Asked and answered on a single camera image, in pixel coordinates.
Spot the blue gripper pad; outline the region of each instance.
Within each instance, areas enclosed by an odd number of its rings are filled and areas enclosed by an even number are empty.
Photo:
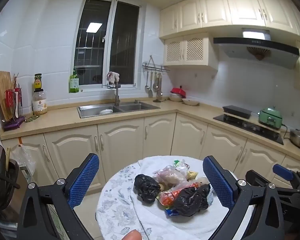
[[[272,168],[272,171],[287,181],[293,180],[293,172],[281,166],[280,164],[275,164]]]
[[[221,204],[232,209],[234,206],[233,191],[209,157],[204,158],[202,167]]]
[[[97,155],[93,155],[69,190],[68,203],[71,209],[81,204],[92,180],[97,174],[98,169],[99,157]]]

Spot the green glass bottle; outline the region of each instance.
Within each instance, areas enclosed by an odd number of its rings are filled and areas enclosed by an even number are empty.
[[[73,68],[73,74],[69,78],[69,93],[79,92],[79,78],[77,75],[77,70]]]

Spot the window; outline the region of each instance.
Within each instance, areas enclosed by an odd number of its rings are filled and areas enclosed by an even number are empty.
[[[139,6],[118,0],[86,0],[74,52],[79,85],[106,85],[106,74],[135,86]]]

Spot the green electric pot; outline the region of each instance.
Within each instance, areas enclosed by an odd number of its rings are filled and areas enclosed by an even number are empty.
[[[280,111],[273,108],[264,108],[259,113],[259,122],[266,124],[275,129],[280,129],[282,126],[282,115]]]

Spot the window frame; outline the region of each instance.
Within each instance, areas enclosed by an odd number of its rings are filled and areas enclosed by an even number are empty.
[[[105,49],[104,49],[104,55],[103,55],[103,66],[102,66],[102,84],[90,84],[90,85],[79,85],[79,92],[92,92],[92,91],[103,91],[108,90],[107,85],[108,81],[106,80],[106,75],[110,71],[110,53],[111,53],[111,38],[113,34],[113,26],[114,26],[114,18],[117,8],[118,2],[124,2],[131,5],[135,5],[139,7],[139,15],[138,15],[138,23],[137,23],[137,37],[136,37],[136,48],[135,48],[135,58],[134,58],[134,69],[133,69],[133,84],[122,84],[120,90],[135,90],[137,88],[137,84],[139,83],[138,80],[138,72],[140,72],[140,55],[142,55],[142,52],[140,51],[143,46],[141,44],[141,34],[143,33],[142,27],[144,26],[145,21],[145,13],[142,13],[141,5],[137,2],[133,2],[131,0],[105,0],[110,1],[111,6],[109,10],[109,17],[107,22],[107,29],[106,29],[106,39],[105,39]],[[71,57],[71,64],[70,64],[70,75],[73,72],[74,69],[74,54],[75,54],[75,48],[76,48],[76,40],[77,35],[79,31],[79,25],[80,20],[83,12],[84,5],[86,3],[86,0],[82,1],[81,9],[79,12],[78,20],[77,20],[77,26],[75,29],[75,35],[74,35],[74,45],[72,50],[72,57]]]

